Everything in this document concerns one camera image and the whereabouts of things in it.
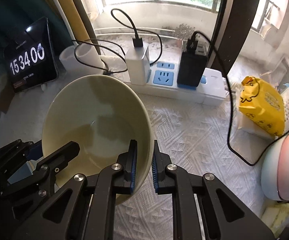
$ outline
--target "bowl rim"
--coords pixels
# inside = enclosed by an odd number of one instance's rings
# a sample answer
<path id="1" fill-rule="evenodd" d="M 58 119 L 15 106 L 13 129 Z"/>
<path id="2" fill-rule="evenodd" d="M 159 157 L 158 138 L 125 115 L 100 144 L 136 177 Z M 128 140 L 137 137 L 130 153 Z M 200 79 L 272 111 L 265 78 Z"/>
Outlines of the bowl rim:
<path id="1" fill-rule="evenodd" d="M 145 168 L 145 171 L 144 173 L 141 175 L 141 177 L 139 178 L 139 182 L 136 183 L 135 185 L 135 189 L 133 191 L 133 193 L 131 195 L 117 195 L 117 198 L 116 198 L 116 205 L 119 205 L 123 202 L 125 202 L 127 199 L 129 199 L 131 196 L 133 196 L 139 189 L 140 187 L 143 185 L 148 173 L 149 173 L 149 170 L 150 170 L 150 167 L 151 167 L 151 161 L 152 161 L 152 156 L 153 156 L 153 148 L 154 148 L 154 138 L 153 138 L 153 132 L 152 132 L 152 127 L 151 127 L 151 122 L 150 122 L 150 118 L 149 118 L 149 115 L 148 115 L 148 112 L 145 108 L 145 105 L 143 104 L 143 102 L 141 101 L 141 99 L 139 98 L 139 96 L 129 87 L 127 86 L 125 83 L 123 83 L 122 81 L 114 78 L 114 77 L 111 77 L 111 76 L 107 76 L 107 75 L 87 75 L 87 76 L 83 76 L 81 78 L 78 78 L 72 82 L 70 82 L 69 84 L 67 84 L 54 98 L 54 100 L 52 101 L 52 103 L 49 105 L 49 108 L 48 108 L 48 111 L 45 115 L 45 119 L 43 121 L 43 129 L 42 129 L 42 135 L 41 135 L 41 138 L 42 138 L 42 149 L 43 149 L 43 131 L 45 130 L 45 127 L 46 127 L 46 119 L 47 119 L 47 116 L 49 114 L 49 111 L 50 109 L 52 108 L 55 100 L 57 99 L 57 97 L 60 96 L 60 94 L 64 93 L 64 91 L 67 89 L 67 87 L 69 87 L 70 85 L 72 85 L 73 83 L 76 83 L 76 82 L 80 82 L 81 80 L 83 79 L 90 79 L 90 78 L 108 78 L 108 79 L 111 79 L 112 81 L 114 82 L 117 82 L 121 85 L 123 85 L 125 88 L 127 88 L 128 91 L 131 92 L 131 94 L 137 99 L 138 103 L 140 104 L 141 108 L 143 109 L 143 112 L 144 112 L 144 115 L 145 115 L 145 118 L 147 120 L 147 124 L 148 124 L 148 129 L 149 129 L 149 138 L 150 138 L 150 141 L 149 141 L 149 154 L 148 154 L 148 160 L 147 160 L 147 163 L 146 163 L 146 168 Z"/>

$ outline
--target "metal screw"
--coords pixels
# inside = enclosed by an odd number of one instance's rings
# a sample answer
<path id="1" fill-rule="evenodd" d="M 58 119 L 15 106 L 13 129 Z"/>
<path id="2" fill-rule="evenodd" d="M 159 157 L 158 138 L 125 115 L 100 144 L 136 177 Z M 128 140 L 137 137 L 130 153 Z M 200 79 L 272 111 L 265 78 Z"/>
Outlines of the metal screw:
<path id="1" fill-rule="evenodd" d="M 121 164 L 119 163 L 115 163 L 111 165 L 111 168 L 115 171 L 120 170 L 121 169 Z"/>
<path id="2" fill-rule="evenodd" d="M 44 197 L 46 194 L 47 194 L 47 192 L 44 189 L 41 189 L 41 190 L 38 191 L 38 195 L 40 197 Z"/>
<path id="3" fill-rule="evenodd" d="M 169 164 L 167 167 L 166 167 L 168 170 L 170 171 L 174 171 L 177 169 L 177 165 L 175 164 Z"/>
<path id="4" fill-rule="evenodd" d="M 206 180 L 214 180 L 214 175 L 212 173 L 205 174 Z"/>
<path id="5" fill-rule="evenodd" d="M 75 181 L 82 181 L 83 180 L 83 175 L 82 174 L 76 174 L 74 176 L 74 180 Z"/>

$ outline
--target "power strip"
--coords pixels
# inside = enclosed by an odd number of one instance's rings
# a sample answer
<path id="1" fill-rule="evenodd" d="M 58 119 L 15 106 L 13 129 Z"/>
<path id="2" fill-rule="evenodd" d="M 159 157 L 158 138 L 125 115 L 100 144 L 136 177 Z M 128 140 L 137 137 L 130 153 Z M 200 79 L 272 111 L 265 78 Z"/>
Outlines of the power strip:
<path id="1" fill-rule="evenodd" d="M 206 68 L 198 87 L 177 85 L 178 64 L 158 62 L 150 67 L 147 84 L 133 85 L 129 75 L 124 75 L 123 82 L 134 92 L 153 96 L 193 101 L 211 106 L 220 105 L 225 99 L 222 74 L 215 69 Z"/>

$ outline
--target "yellow package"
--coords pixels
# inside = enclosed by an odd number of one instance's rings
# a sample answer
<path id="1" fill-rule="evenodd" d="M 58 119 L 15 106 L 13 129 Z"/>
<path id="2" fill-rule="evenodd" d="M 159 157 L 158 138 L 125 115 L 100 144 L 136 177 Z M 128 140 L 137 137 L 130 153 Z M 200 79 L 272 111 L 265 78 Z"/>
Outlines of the yellow package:
<path id="1" fill-rule="evenodd" d="M 247 76 L 240 95 L 239 110 L 269 134 L 281 136 L 284 131 L 284 106 L 281 95 L 269 83 Z"/>

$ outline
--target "white textured tablecloth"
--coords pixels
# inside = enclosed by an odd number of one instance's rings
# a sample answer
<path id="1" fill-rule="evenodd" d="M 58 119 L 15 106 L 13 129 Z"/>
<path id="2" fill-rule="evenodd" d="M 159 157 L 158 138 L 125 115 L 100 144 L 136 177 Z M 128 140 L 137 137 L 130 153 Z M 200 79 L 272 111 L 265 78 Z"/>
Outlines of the white textured tablecloth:
<path id="1" fill-rule="evenodd" d="M 0 120 L 0 148 L 21 138 L 41 139 L 49 105 L 73 77 L 66 74 L 40 87 L 17 94 Z M 230 117 L 228 98 L 219 107 L 170 98 L 139 95 L 149 116 L 160 151 L 188 172 L 215 174 L 256 215 L 260 215 L 265 197 L 260 186 L 261 163 L 249 167 L 229 151 L 226 144 Z M 243 131 L 232 132 L 232 146 L 254 162 L 268 142 Z M 171 195 L 154 193 L 149 172 L 140 190 L 116 207 L 114 239 L 167 240 L 173 238 Z"/>
<path id="2" fill-rule="evenodd" d="M 265 200 L 260 185 L 262 164 L 249 167 L 227 148 L 228 98 L 220 107 L 213 107 L 142 94 L 139 97 L 161 152 L 189 173 L 215 174 L 256 215 L 261 215 Z M 255 161 L 268 144 L 242 131 L 231 136 L 233 148 L 250 161 Z M 140 190 L 116 207 L 114 239 L 173 239 L 171 195 L 155 194 L 151 171 Z"/>

